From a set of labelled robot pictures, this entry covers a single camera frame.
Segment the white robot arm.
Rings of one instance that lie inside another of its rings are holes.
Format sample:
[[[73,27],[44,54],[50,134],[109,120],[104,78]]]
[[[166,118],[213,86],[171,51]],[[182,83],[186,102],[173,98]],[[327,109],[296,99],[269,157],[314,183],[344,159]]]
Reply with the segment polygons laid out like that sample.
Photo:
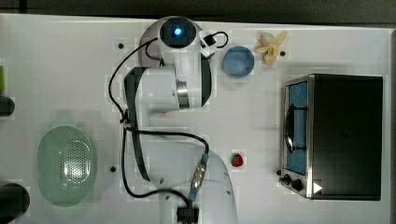
[[[135,163],[159,197],[160,224],[237,224],[233,184],[222,158],[205,139],[183,128],[154,128],[160,113],[192,112],[208,101],[212,34],[194,21],[172,16],[155,21],[141,38],[154,45],[158,64],[139,56],[124,78],[127,130]]]

